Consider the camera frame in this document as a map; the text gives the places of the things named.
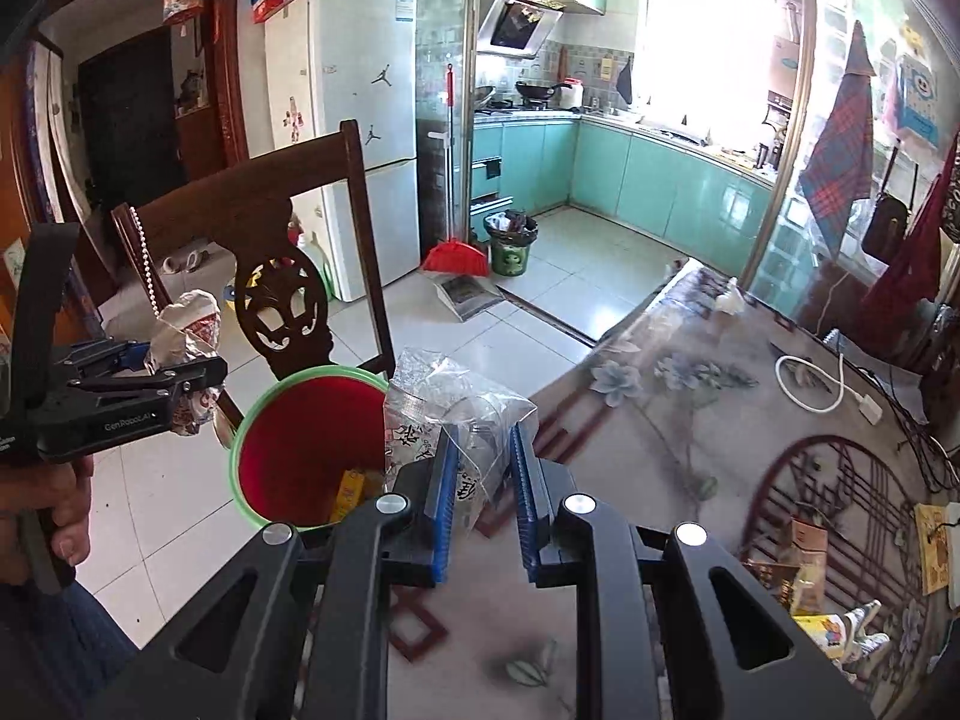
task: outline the doorway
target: doorway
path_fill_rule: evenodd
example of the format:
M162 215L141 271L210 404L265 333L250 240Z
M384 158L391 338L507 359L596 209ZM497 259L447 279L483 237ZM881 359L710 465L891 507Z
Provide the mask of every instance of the doorway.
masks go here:
M146 204L186 183L170 67L169 28L137 35L78 67L90 177L106 211Z

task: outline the chair backrest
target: chair backrest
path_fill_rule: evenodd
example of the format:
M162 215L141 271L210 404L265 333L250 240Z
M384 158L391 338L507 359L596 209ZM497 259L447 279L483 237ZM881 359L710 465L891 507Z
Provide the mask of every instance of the chair backrest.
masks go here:
M339 132L241 162L138 208L149 258L143 256L130 207L124 204L114 209L113 220L144 289L148 288L145 268L151 269L157 308L171 300L152 260L203 239L231 251L237 262L237 320L251 346L267 359L277 379L282 379L307 367L328 365L333 348L323 279L287 236L293 213L290 197L342 180L347 181L378 351L361 367L390 377L395 369L394 348L373 243L360 134L353 119L341 122ZM294 266L285 265L284 260L292 260ZM248 286L257 269L256 285ZM304 310L297 313L292 301L301 289ZM264 322L261 314L267 309L280 315L279 327Z

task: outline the refrigerator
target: refrigerator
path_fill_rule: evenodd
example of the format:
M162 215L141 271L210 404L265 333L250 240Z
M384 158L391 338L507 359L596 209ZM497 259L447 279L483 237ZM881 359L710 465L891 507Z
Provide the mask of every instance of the refrigerator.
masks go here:
M415 28L416 0L292 0L264 25L274 147L357 120L384 284L419 266ZM347 182L292 199L304 232L323 250L335 295L361 298Z

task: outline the floral tablecloth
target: floral tablecloth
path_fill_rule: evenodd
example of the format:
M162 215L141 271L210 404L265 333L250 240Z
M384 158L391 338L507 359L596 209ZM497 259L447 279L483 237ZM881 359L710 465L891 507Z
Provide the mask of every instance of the floral tablecloth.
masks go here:
M776 359L834 371L837 357L755 300L738 316L714 311L725 289L688 262L534 398L536 451L569 464L580 490L632 522L670 530L696 520L743 556L771 557L791 514L819 514L830 530L827 610L883 602L874 630L892 646L856 685L877 716L893 717L946 630L944 594L920 591L912 507L928 494L917 461L883 396L852 369L848 384L884 407L877 426L849 397L828 415L791 403ZM811 405L834 399L835 385L808 368L786 377ZM412 661L392 653L392 718L572 717L573 590L526 583L512 517L508 495L456 545L448 583L413 604L432 623L398 605L400 638L431 646Z

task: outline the broom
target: broom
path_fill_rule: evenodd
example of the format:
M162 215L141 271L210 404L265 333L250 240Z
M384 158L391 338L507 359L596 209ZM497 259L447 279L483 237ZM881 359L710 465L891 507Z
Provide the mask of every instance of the broom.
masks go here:
M446 181L446 240L435 245L424 260L425 271L441 274L486 276L487 255L453 234L453 65L446 66L446 137L443 139L443 162Z

